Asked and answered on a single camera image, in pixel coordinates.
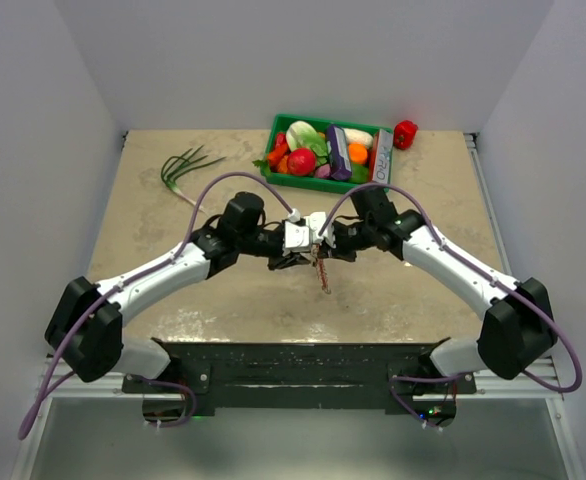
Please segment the red apple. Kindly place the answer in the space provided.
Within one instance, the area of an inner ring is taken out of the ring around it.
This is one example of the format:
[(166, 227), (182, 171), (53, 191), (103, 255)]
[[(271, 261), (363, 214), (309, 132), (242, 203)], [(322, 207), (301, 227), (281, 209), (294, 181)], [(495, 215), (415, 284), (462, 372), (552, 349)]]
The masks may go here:
[(293, 176), (308, 176), (315, 171), (316, 156), (308, 148), (298, 148), (287, 158), (287, 172)]

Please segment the orange fruit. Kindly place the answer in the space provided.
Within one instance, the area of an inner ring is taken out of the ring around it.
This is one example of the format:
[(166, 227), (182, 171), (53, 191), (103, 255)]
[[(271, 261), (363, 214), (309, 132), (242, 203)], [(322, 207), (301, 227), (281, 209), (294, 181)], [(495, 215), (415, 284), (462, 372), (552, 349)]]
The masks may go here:
[(366, 165), (369, 158), (369, 151), (359, 143), (351, 143), (348, 145), (349, 158), (352, 163), (358, 165)]

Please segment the white radish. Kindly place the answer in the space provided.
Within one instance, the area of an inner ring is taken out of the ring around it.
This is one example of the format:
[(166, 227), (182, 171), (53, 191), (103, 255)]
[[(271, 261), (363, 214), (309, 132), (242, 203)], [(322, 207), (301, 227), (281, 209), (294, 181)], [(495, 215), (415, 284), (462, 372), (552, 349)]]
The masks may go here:
[(349, 145), (359, 144), (365, 149), (370, 149), (372, 147), (373, 136), (370, 133), (353, 128), (344, 128), (343, 131), (345, 139)]

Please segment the black base frame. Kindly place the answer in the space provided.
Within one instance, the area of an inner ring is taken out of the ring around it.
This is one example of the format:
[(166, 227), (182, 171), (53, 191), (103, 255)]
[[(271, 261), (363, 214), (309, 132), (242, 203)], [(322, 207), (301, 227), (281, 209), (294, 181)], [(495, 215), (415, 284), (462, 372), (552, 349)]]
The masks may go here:
[[(488, 369), (511, 380), (526, 366), (509, 350), (473, 342), (476, 366), (463, 364), (450, 373), (435, 366), (435, 354), (454, 344), (258, 344), (164, 343), (153, 340), (169, 361), (158, 375), (151, 363), (118, 366), (122, 344), (107, 342), (88, 350), (70, 345), (62, 357), (73, 372), (90, 383), (110, 372), (126, 375), (126, 394), (150, 394), (143, 403), (146, 421), (164, 424), (192, 416), (212, 416), (221, 408), (384, 410), (402, 414), (401, 403), (425, 394), (476, 390), (474, 372)], [(158, 400), (177, 393), (177, 400)]]

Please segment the orange carrot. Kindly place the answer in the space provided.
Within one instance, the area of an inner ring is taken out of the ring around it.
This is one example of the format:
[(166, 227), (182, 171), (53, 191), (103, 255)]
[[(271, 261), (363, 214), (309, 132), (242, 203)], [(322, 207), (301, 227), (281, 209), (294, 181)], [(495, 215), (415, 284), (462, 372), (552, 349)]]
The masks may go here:
[(288, 156), (284, 155), (279, 163), (277, 164), (276, 167), (276, 172), (279, 174), (283, 174), (283, 175), (287, 175), (289, 173), (289, 168), (288, 168)]

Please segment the purple sweet potato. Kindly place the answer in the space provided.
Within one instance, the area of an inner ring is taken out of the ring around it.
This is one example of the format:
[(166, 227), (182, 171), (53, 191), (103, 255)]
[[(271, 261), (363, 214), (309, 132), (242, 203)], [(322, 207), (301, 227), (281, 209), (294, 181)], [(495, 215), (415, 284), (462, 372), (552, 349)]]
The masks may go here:
[(314, 177), (317, 179), (330, 179), (331, 178), (331, 167), (329, 164), (319, 166), (315, 172)]

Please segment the red chili pepper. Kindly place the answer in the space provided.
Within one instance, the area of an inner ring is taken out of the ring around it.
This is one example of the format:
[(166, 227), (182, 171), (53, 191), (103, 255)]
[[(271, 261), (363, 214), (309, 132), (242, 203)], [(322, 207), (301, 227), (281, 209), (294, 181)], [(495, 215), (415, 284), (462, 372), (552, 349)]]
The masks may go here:
[(288, 151), (289, 147), (286, 140), (286, 135), (284, 132), (279, 132), (275, 137), (272, 150), (266, 156), (269, 167), (271, 169), (276, 168)]

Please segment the red grey box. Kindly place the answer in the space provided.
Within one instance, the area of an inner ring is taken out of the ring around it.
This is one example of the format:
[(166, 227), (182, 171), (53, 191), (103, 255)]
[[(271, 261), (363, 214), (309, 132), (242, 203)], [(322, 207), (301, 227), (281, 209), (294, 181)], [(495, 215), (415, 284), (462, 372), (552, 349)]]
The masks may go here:
[(368, 181), (389, 184), (392, 166), (393, 136), (390, 132), (380, 129), (373, 136), (370, 151)]

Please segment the purple white box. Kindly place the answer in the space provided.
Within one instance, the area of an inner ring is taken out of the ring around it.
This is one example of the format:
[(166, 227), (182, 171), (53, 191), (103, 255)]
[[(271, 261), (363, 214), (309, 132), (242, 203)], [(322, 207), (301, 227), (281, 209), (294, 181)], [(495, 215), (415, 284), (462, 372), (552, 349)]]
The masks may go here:
[(344, 129), (335, 124), (330, 124), (325, 131), (325, 135), (331, 177), (334, 180), (345, 182), (352, 176), (352, 166)]

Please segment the green spring onion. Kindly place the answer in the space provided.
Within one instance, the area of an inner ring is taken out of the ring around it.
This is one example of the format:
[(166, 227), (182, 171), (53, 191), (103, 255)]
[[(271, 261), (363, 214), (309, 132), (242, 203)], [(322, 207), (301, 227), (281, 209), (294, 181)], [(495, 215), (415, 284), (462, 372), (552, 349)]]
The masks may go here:
[(210, 159), (208, 154), (202, 154), (203, 145), (189, 148), (179, 155), (169, 157), (160, 169), (160, 180), (164, 186), (179, 199), (195, 206), (196, 201), (188, 197), (179, 187), (178, 180), (197, 170), (219, 164), (225, 156)]

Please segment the green plastic bin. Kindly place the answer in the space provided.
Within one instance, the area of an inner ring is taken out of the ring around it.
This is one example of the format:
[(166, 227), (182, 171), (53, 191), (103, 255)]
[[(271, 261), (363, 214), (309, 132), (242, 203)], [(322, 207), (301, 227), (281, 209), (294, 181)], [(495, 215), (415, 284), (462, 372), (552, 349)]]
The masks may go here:
[[(359, 130), (368, 134), (377, 134), (379, 131), (386, 131), (393, 135), (393, 131), (388, 127), (378, 127), (375, 125), (349, 123), (344, 121), (333, 121), (321, 118), (313, 118), (308, 116), (299, 116), (292, 114), (277, 114), (272, 122), (272, 128), (267, 142), (266, 155), (268, 155), (274, 148), (277, 142), (277, 135), (284, 133), (285, 128), (292, 125), (295, 121), (305, 121), (309, 123), (316, 130), (325, 132), (330, 124), (335, 124), (346, 130)], [(333, 179), (319, 179), (311, 176), (301, 177), (291, 174), (280, 174), (273, 170), (268, 164), (257, 163), (260, 174), (266, 181), (273, 185), (286, 186), (291, 188), (300, 188), (306, 190), (320, 191), (334, 194), (344, 194), (355, 184), (351, 182), (339, 182)]]

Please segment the green vegetable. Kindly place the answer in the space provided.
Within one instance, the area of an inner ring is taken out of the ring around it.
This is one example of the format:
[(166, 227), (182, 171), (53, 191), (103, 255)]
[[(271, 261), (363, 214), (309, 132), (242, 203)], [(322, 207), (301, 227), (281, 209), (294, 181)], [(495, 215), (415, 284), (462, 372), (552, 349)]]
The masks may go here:
[(349, 183), (364, 184), (368, 182), (369, 169), (366, 166), (360, 164), (352, 164), (351, 170), (352, 173), (348, 180)]

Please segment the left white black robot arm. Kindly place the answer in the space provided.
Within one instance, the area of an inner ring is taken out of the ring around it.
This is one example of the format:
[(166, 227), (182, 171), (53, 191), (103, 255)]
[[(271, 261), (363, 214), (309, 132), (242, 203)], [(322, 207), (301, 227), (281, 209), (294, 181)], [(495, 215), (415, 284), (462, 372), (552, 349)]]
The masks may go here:
[(47, 342), (86, 383), (120, 372), (144, 377), (158, 392), (173, 390), (180, 368), (170, 354), (157, 340), (126, 339), (125, 325), (172, 293), (231, 267), (240, 255), (264, 257), (275, 270), (311, 251), (313, 235), (299, 213), (273, 230), (263, 216), (262, 199), (240, 192), (222, 214), (159, 258), (98, 283), (71, 281), (46, 329)]

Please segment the white green cabbage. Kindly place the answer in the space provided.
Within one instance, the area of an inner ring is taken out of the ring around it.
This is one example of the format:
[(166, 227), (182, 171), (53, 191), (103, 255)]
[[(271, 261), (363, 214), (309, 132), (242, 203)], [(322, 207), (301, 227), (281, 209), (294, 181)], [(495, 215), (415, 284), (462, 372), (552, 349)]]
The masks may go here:
[(309, 123), (298, 120), (293, 122), (285, 132), (286, 142), (291, 151), (299, 148), (311, 150), (316, 156), (328, 155), (326, 140)]

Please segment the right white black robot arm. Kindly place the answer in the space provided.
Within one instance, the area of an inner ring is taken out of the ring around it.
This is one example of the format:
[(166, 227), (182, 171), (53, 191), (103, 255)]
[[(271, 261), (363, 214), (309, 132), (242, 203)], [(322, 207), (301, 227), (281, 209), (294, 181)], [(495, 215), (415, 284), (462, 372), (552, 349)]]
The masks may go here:
[(558, 335), (546, 287), (519, 281), (450, 242), (420, 206), (398, 212), (381, 187), (350, 190), (356, 222), (328, 215), (318, 233), (333, 255), (376, 247), (421, 269), (457, 295), (481, 320), (477, 338), (448, 338), (431, 348), (418, 369), (421, 386), (442, 392), (454, 376), (488, 369), (512, 380), (556, 345)]

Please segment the red bell pepper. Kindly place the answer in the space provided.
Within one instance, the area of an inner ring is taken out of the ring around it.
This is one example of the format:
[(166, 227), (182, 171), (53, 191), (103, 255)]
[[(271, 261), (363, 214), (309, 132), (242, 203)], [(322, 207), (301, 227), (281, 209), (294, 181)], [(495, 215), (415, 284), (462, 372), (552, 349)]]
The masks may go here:
[(409, 149), (419, 130), (417, 124), (410, 120), (403, 120), (394, 127), (393, 145), (399, 150)]

